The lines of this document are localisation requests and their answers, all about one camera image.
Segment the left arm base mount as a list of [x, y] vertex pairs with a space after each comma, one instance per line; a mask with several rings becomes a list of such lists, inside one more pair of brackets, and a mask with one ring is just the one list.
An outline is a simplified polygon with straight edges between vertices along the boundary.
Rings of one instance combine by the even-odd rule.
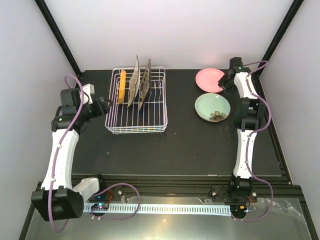
[[121, 201], [123, 193], [123, 186], [116, 186], [111, 188], [110, 190], [102, 193], [101, 195], [94, 196], [90, 200], [91, 201], [100, 201], [104, 203]]

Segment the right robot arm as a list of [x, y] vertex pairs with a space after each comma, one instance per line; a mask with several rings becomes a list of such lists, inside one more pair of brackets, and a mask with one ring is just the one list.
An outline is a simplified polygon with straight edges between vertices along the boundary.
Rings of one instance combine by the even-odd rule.
[[232, 202], [244, 202], [253, 191], [253, 152], [258, 131], [265, 116], [266, 101], [257, 93], [252, 72], [241, 57], [229, 60], [226, 77], [218, 81], [226, 93], [237, 91], [239, 101], [236, 107], [234, 126], [237, 128], [236, 163], [227, 187], [227, 196]]

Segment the white wire dish rack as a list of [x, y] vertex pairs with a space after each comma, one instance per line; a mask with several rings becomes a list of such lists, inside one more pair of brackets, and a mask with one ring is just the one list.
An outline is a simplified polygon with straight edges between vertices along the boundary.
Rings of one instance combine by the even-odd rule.
[[[121, 71], [126, 71], [125, 95], [122, 104], [118, 104]], [[109, 86], [109, 99], [112, 101], [106, 115], [105, 127], [113, 134], [162, 133], [168, 125], [166, 101], [166, 69], [163, 66], [151, 67], [151, 86], [144, 103], [139, 105], [140, 94], [129, 103], [129, 80], [133, 67], [112, 70]]]

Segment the pink round plate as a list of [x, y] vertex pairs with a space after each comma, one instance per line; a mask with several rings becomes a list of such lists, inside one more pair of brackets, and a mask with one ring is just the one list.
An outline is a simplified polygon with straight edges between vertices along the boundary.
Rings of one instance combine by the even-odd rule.
[[216, 68], [204, 68], [195, 76], [197, 86], [207, 93], [219, 93], [223, 89], [218, 85], [225, 73]]

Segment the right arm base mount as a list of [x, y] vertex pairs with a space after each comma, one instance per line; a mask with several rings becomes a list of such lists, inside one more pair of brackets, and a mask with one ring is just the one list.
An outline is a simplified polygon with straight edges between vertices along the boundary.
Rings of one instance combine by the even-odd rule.
[[251, 193], [229, 193], [227, 186], [215, 185], [208, 190], [208, 197], [212, 199], [214, 203], [235, 203], [235, 204], [245, 204], [253, 201], [258, 202], [256, 196]]

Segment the orange dotted scalloped plate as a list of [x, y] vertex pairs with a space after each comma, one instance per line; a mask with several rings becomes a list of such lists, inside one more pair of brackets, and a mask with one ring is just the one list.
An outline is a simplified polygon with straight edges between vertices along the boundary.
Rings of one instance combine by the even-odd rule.
[[120, 81], [118, 88], [118, 104], [123, 104], [125, 99], [125, 87], [126, 87], [126, 71], [124, 69], [120, 72]]

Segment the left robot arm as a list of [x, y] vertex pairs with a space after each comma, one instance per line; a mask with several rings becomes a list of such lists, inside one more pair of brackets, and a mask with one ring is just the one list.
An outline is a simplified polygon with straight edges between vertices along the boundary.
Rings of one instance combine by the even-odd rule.
[[103, 199], [108, 188], [100, 176], [88, 177], [72, 186], [74, 152], [84, 123], [106, 115], [112, 101], [104, 97], [93, 98], [92, 84], [80, 91], [68, 88], [60, 92], [61, 106], [51, 122], [52, 151], [44, 181], [31, 195], [31, 202], [45, 221], [79, 218], [84, 203], [93, 196]]

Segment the white square plate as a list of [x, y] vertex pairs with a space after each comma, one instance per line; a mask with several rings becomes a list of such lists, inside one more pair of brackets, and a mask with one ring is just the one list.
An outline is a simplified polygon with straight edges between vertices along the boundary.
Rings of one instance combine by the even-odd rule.
[[133, 101], [135, 100], [138, 94], [139, 84], [140, 84], [140, 63], [139, 63], [139, 57], [136, 56], [135, 67], [131, 75], [131, 78], [129, 79], [127, 108], [129, 108], [132, 105]]

